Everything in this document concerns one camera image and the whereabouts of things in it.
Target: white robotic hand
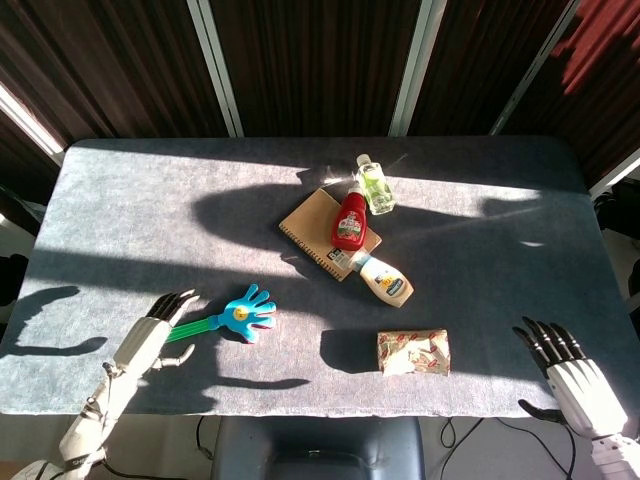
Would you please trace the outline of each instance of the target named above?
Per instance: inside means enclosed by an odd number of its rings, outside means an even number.
[[[103,365],[107,377],[87,399],[60,442],[65,460],[62,480],[83,479],[91,466],[104,458],[102,446],[136,393],[138,380],[144,373],[151,368],[179,366],[193,353],[194,346],[189,345],[178,358],[158,357],[171,329],[197,298],[194,290],[160,297],[131,328],[113,356],[114,365]]]
[[[523,319],[532,335],[519,327],[513,331],[529,348],[560,410],[540,410],[526,400],[520,406],[535,418],[568,424],[591,439],[591,456],[605,479],[640,479],[640,445],[621,435],[627,416],[600,368],[560,325]]]

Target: ketchup bottle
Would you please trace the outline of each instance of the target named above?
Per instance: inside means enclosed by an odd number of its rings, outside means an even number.
[[[342,202],[331,232],[331,244],[342,250],[360,250],[367,231],[367,210],[362,188],[354,185]]]

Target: gray table cover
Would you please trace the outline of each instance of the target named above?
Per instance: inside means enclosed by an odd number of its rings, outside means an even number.
[[[398,199],[369,217],[404,308],[338,283],[277,224],[358,154]],[[328,190],[339,200],[347,184]],[[0,411],[75,413],[136,319],[196,287],[195,319],[257,282],[278,304],[258,344],[196,337],[148,374],[130,411],[225,415],[525,416],[555,405],[511,331],[566,325],[640,413],[638,339],[572,153],[544,137],[91,140],[67,153],[0,351]],[[378,330],[449,331],[452,373],[383,378]],[[165,347],[177,353],[188,342]]]

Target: patterned paper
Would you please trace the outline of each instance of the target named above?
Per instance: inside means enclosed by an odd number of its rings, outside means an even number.
[[[451,354],[447,331],[379,332],[378,366],[384,376],[412,372],[449,375]]]

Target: green handle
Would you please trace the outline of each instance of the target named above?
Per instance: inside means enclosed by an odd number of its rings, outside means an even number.
[[[176,342],[183,338],[191,337],[192,335],[198,335],[209,331],[209,319],[197,320],[195,322],[181,325],[179,327],[173,327],[166,343]]]

